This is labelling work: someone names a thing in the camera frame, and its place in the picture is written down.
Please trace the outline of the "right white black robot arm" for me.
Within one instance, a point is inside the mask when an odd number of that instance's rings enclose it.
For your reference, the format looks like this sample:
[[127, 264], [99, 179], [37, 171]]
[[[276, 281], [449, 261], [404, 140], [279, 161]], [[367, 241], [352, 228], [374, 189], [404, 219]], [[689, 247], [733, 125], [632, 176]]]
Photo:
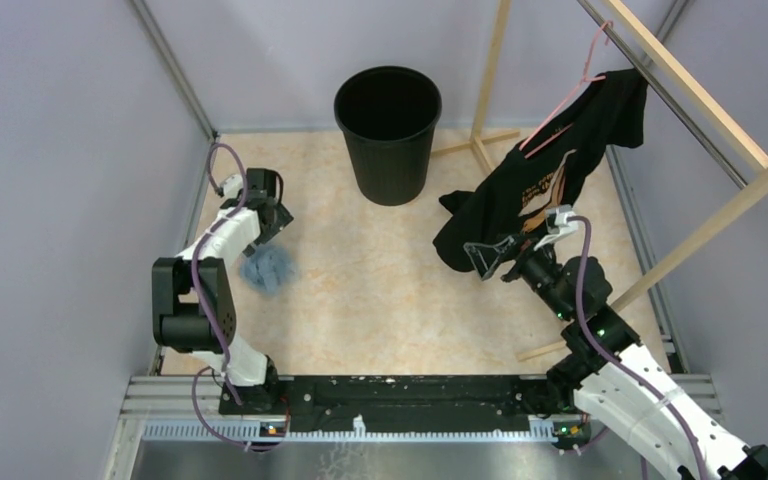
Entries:
[[551, 247], [519, 250], [520, 237], [463, 249], [476, 273], [523, 280], [567, 326], [570, 353], [547, 373], [546, 397], [560, 412], [579, 410], [622, 438], [665, 479], [768, 479], [768, 446], [751, 446], [712, 418], [665, 372], [605, 300], [609, 283], [587, 251], [557, 263]]

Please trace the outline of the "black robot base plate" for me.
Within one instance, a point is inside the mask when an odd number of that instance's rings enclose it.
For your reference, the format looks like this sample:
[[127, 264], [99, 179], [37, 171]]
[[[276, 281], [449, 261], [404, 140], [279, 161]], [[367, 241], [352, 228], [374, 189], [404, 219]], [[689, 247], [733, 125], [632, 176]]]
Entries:
[[280, 376], [264, 386], [224, 388], [223, 416], [276, 415], [293, 433], [527, 431], [539, 419], [576, 415], [571, 394], [543, 375]]

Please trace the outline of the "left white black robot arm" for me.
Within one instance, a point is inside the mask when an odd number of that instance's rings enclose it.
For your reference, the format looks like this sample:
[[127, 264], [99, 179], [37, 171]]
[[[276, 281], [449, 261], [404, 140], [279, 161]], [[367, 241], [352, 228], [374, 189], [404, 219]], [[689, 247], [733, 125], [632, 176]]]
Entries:
[[219, 186], [221, 206], [192, 245], [151, 269], [155, 342], [199, 360], [221, 382], [225, 408], [268, 413], [279, 404], [272, 359], [236, 331], [229, 271], [251, 258], [293, 219], [283, 204], [284, 180], [275, 170], [254, 168]]

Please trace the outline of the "light blue plastic trash bag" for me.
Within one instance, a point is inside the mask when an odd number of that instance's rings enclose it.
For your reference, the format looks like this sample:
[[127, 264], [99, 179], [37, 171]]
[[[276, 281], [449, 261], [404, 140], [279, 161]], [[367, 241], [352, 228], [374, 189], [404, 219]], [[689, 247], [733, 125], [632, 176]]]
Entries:
[[266, 244], [242, 261], [239, 275], [252, 289], [264, 295], [277, 295], [295, 279], [297, 266], [286, 248]]

